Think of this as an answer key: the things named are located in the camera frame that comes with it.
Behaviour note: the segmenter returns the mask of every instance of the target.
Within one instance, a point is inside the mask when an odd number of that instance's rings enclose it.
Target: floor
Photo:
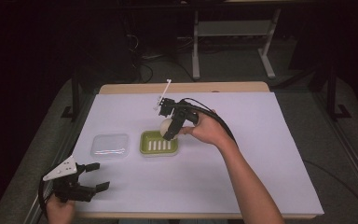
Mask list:
[[[277,78],[266,77],[257,55],[262,40],[243,40],[235,48],[205,50],[200,55],[199,82],[210,81],[265,81],[271,87],[300,71],[288,70],[296,41],[275,40],[268,53]],[[177,60],[160,57],[145,62],[140,71],[143,80],[150,83],[192,82],[189,52]],[[283,115],[295,139],[310,179],[317,190],[325,214],[310,220],[286,220],[286,223],[358,223],[358,175],[348,156],[348,146],[358,156],[358,102],[351,87],[341,80],[337,83],[337,103],[345,105],[350,119],[332,121],[325,113],[326,89],[311,92],[307,89],[311,76],[285,89],[274,90]],[[81,93],[81,113],[76,122],[61,118],[62,111],[71,105],[71,82],[62,86],[51,105],[21,166],[0,203],[0,223],[47,223],[38,218],[35,200],[38,178],[54,161],[62,159],[81,131],[90,110],[93,94]],[[340,131],[346,142],[339,138]],[[77,218],[74,223],[117,223],[112,219]]]

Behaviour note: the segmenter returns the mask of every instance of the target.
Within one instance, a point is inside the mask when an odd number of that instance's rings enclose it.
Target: wrist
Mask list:
[[[222,154],[231,151],[233,148],[238,149],[235,141],[229,136],[220,138],[214,145],[219,149],[220,153]]]

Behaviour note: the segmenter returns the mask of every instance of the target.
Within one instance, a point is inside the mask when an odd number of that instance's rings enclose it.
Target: white stand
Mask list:
[[[199,36],[217,36],[217,35],[265,35],[267,42],[262,49],[259,49],[261,61],[266,69],[268,78],[275,78],[274,71],[267,53],[269,45],[274,36],[275,28],[279,19],[281,10],[275,10],[272,20],[267,21],[199,21],[199,12],[195,12],[194,18],[194,47],[192,54],[193,78],[200,79],[199,62]]]

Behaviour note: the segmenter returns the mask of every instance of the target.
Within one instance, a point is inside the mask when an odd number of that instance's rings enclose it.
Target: forearm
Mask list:
[[[218,148],[225,160],[245,223],[283,223],[278,207],[234,141],[223,141]]]

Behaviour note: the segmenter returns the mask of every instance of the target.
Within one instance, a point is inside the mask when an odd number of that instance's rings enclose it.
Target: table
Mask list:
[[[82,185],[111,181],[111,186],[90,203],[77,203],[78,216],[241,218],[226,166],[213,146],[186,135],[179,137],[175,156],[145,158],[139,152],[141,133],[157,129],[165,119],[153,110],[156,92],[164,88],[165,84],[101,88],[73,155],[79,164],[101,164],[100,170],[80,177]],[[324,213],[275,95],[265,83],[173,83],[166,97],[192,97],[216,109],[285,218]],[[129,155],[93,158],[90,148],[100,133],[127,133]]]

